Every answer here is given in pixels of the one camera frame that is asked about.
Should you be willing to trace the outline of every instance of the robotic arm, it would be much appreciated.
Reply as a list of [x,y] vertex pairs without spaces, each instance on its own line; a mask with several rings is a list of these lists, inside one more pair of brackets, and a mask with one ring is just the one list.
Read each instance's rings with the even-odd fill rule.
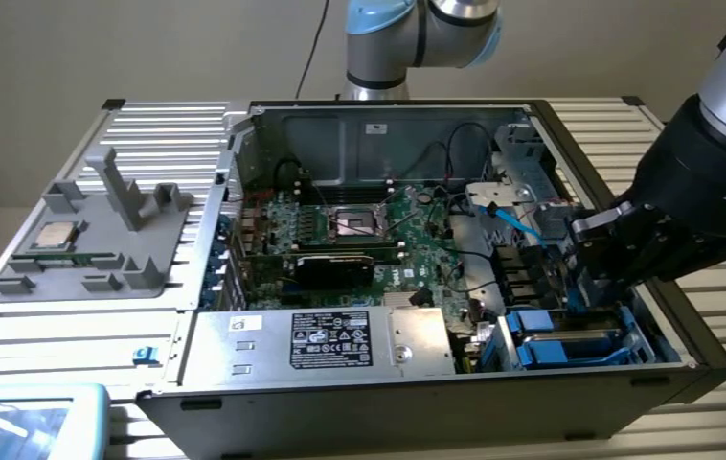
[[407,99],[408,68],[479,64],[499,28],[499,0],[349,0],[344,99]]
[[639,162],[607,211],[571,223],[575,262],[615,296],[726,261],[726,37],[700,90]]

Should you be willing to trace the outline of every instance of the blue cable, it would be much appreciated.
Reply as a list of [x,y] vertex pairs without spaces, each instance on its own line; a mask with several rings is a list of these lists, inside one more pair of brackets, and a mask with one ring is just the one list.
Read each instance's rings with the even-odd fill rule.
[[[488,213],[488,208],[486,208],[484,206],[479,206],[479,209],[488,216],[491,215]],[[536,238],[536,242],[539,243],[539,245],[544,246],[544,242],[542,242],[542,236],[539,235],[539,233],[532,228],[530,228],[516,218],[514,218],[510,214],[507,214],[504,211],[502,211],[502,209],[499,209],[499,208],[495,209],[494,213],[495,213],[496,217],[500,218],[502,220],[504,220],[507,223],[510,223],[514,228],[516,228],[518,230],[520,230],[520,231],[523,231],[526,233],[530,233],[532,235],[532,237]]]

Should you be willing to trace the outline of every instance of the warning label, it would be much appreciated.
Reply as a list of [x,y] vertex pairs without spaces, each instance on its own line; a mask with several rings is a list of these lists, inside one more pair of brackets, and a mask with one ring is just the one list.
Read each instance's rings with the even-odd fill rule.
[[367,311],[291,316],[288,363],[295,369],[371,366],[371,347]]

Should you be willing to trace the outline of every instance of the green circuit board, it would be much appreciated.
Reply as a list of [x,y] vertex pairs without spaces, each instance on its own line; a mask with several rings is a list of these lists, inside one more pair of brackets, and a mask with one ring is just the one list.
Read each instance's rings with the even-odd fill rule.
[[[408,305],[408,296],[427,288],[433,294],[435,307],[443,310],[445,321],[459,322],[462,311],[468,307],[468,295],[456,292],[466,288],[464,282],[456,276],[448,278],[459,258],[441,248],[452,246],[454,241],[440,238],[440,235],[432,239],[425,230],[427,221],[437,228],[443,227],[445,216],[440,204],[444,198],[437,198],[437,206],[419,204],[416,200],[419,193],[431,192],[431,189],[405,187],[384,203],[344,206],[349,212],[376,207],[381,215],[381,233],[376,237],[339,237],[340,227],[335,226],[332,230],[329,226],[336,207],[300,205],[288,193],[280,192],[265,202],[253,203],[243,217],[244,234],[252,231],[252,237],[244,238],[245,262],[249,266],[248,310],[404,306]],[[297,257],[304,255],[303,252],[293,253],[293,243],[336,247],[337,254],[371,255],[380,251],[377,255],[392,259],[393,264],[375,266],[369,286],[304,291],[291,278],[291,268]],[[371,243],[389,247],[373,249]]]

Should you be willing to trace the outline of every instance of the metal side panel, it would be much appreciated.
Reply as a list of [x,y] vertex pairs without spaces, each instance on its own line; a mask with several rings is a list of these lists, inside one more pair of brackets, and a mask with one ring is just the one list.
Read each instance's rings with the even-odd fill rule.
[[[193,194],[165,290],[152,299],[0,304],[2,383],[95,381],[107,385],[115,400],[128,400],[133,387],[173,380],[176,343],[185,343],[192,315],[176,310],[197,299],[193,280],[200,275],[191,261],[204,199],[227,150],[235,114],[227,108],[227,103],[127,103],[119,110],[103,110],[57,178],[75,179],[88,194],[101,193],[101,180],[83,157],[89,146],[103,144],[116,147],[121,174],[136,180],[143,192],[160,182],[175,182],[181,192]],[[0,257],[0,268],[43,208],[40,202]],[[225,204],[220,211],[236,212],[236,207]],[[133,366],[133,351],[144,346],[159,349],[159,363]]]
[[[614,193],[626,189],[635,165],[662,126],[654,115],[619,98],[550,100],[582,150]],[[680,279],[680,287],[726,347],[726,263]],[[111,413],[108,459],[184,459],[177,446],[132,404]],[[726,383],[694,404],[655,409],[610,441],[574,441],[502,448],[343,457],[353,460],[488,460],[626,458],[719,460],[726,458]],[[324,460],[337,457],[321,457]]]

